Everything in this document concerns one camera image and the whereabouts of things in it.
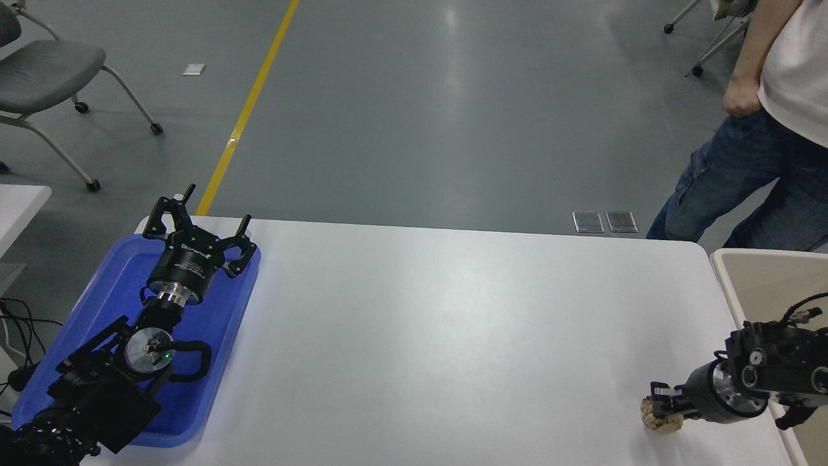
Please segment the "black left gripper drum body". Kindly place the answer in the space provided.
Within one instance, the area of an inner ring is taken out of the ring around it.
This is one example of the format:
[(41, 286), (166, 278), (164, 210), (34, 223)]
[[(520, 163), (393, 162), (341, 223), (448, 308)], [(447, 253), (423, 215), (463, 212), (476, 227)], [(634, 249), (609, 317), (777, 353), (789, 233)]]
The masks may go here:
[(166, 239), (165, 249), (149, 274), (147, 286), (160, 294), (168, 285), (189, 290), (187, 305), (201, 304), (224, 263), (224, 251), (218, 236), (211, 233), (173, 233)]

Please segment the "person's hand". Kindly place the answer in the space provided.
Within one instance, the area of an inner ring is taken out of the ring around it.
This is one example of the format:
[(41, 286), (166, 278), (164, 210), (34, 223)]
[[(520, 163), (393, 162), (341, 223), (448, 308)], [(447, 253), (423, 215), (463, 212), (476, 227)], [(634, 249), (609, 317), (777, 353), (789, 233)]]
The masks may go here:
[(750, 80), (748, 82), (730, 80), (722, 98), (722, 108), (734, 118), (753, 115), (763, 108), (763, 104), (758, 98), (759, 90), (760, 83), (751, 82)]

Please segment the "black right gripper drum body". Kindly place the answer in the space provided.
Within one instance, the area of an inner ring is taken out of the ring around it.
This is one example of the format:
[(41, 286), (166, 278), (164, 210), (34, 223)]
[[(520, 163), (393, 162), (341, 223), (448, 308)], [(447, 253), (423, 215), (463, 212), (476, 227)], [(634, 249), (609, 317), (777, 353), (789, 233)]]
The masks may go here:
[(696, 368), (685, 382), (685, 398), (706, 421), (732, 422), (728, 396), (732, 396), (732, 383), (720, 362), (708, 362)]

